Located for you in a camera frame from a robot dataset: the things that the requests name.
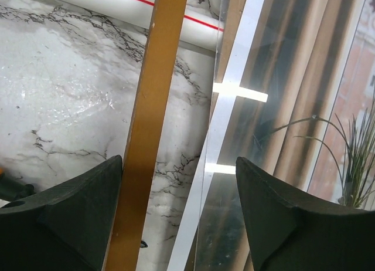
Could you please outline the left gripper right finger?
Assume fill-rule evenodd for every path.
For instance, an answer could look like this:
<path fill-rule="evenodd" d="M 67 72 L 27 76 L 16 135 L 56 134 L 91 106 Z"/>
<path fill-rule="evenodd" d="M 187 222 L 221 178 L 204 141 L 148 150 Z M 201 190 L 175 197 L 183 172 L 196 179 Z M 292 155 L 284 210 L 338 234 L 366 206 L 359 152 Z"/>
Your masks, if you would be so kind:
<path fill-rule="evenodd" d="M 236 180 L 254 270 L 374 270 L 374 212 L 335 204 L 244 157 Z"/>

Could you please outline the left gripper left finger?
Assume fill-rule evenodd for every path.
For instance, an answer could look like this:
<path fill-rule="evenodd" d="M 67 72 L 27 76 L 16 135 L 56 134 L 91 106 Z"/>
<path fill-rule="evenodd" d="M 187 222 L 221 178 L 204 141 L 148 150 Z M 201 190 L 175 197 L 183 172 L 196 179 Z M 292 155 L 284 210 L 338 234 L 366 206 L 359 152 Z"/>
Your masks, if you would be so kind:
<path fill-rule="evenodd" d="M 101 270 L 121 178 L 115 155 L 1 207 L 1 270 Z"/>

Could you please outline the brown wooden picture frame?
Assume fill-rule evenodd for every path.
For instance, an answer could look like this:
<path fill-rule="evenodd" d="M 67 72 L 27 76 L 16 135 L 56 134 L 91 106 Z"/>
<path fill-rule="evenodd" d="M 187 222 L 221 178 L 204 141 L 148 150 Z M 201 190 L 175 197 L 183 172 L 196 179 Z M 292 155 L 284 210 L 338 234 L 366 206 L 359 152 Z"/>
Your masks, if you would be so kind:
<path fill-rule="evenodd" d="M 135 270 L 187 0 L 155 0 L 106 270 Z"/>

